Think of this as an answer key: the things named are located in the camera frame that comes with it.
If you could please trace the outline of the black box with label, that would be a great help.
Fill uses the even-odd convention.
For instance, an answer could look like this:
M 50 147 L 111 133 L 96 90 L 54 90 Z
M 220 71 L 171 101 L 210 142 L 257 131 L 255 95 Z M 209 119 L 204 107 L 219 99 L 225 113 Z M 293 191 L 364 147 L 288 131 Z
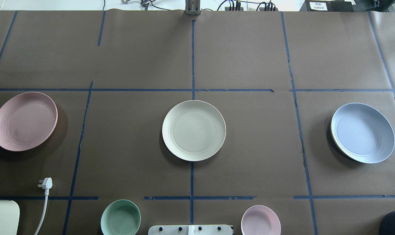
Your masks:
M 332 0 L 305 0 L 300 12 L 354 12 L 351 2 Z

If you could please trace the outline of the cream plate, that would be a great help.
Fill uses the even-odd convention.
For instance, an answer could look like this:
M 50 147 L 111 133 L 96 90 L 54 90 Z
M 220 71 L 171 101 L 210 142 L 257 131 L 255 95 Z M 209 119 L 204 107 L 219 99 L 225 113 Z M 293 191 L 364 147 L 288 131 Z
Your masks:
M 226 122 L 220 111 L 202 100 L 187 100 L 170 109 L 161 131 L 168 150 L 189 162 L 214 156 L 227 135 Z

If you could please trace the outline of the pink plate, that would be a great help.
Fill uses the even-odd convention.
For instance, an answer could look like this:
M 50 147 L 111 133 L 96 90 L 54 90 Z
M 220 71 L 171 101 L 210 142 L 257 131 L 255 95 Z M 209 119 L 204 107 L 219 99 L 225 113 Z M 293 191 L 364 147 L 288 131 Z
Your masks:
M 17 95 L 0 108 L 0 147 L 9 151 L 33 149 L 50 137 L 57 121 L 57 106 L 48 95 Z

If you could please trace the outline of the aluminium frame post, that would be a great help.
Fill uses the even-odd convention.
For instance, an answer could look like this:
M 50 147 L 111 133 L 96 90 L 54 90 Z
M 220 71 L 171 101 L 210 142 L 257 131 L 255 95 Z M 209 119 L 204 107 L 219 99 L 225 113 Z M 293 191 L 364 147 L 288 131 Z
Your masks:
M 201 14 L 200 0 L 185 0 L 184 15 L 200 15 Z

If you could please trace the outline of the blue plate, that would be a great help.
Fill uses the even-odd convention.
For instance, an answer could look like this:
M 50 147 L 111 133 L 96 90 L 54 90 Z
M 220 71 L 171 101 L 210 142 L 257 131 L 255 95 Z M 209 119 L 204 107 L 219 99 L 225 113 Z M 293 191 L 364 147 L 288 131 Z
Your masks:
M 395 134 L 388 119 L 363 103 L 339 107 L 332 116 L 330 132 L 342 153 L 365 164 L 385 161 L 395 148 Z

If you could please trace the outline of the dark blue saucepan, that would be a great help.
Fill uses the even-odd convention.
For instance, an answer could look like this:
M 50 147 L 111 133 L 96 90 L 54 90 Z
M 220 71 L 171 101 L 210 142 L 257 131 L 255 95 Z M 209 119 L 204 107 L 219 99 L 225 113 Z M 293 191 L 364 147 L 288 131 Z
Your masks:
M 381 221 L 379 235 L 395 235 L 395 211 L 388 213 Z

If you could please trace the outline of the green bowl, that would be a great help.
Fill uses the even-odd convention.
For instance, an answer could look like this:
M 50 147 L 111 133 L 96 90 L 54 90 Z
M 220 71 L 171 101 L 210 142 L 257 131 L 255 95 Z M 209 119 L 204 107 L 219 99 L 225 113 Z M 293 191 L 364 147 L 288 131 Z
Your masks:
M 104 235 L 135 235 L 140 228 L 141 213 L 130 200 L 120 199 L 105 208 L 100 227 Z

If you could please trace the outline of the pink bowl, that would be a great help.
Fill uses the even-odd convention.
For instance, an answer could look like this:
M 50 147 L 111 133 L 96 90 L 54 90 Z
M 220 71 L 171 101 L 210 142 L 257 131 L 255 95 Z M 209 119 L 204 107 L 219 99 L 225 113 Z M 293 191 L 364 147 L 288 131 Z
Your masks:
M 248 208 L 241 218 L 243 235 L 280 235 L 281 231 L 279 217 L 264 205 Z

